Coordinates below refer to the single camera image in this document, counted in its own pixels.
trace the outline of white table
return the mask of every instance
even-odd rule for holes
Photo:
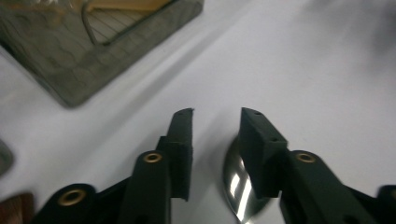
[[[191,199],[173,200],[173,223],[236,223],[220,170],[242,106],[261,111],[290,149],[318,154],[375,196],[396,184],[391,3],[207,0],[201,16],[76,109],[1,50],[0,137],[16,160],[0,200],[29,190],[39,209],[69,184],[106,189],[155,148],[174,112],[193,107]],[[277,202],[256,223],[283,223]]]

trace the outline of white surface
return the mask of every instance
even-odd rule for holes
[[[2,50],[0,137],[16,161],[0,200],[30,190],[40,207],[72,183],[105,189],[155,148],[174,112],[193,107],[191,201],[174,200],[173,222],[233,223],[220,167],[242,106],[374,196],[396,184],[395,22],[386,0],[207,0],[199,18],[72,110]],[[277,203],[257,223],[283,223]]]

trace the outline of gray tray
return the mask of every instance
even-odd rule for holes
[[[84,103],[196,17],[204,4],[204,0],[174,0],[147,12],[88,10],[90,2],[76,7],[71,1],[77,0],[46,4],[0,0],[2,46],[70,107]]]

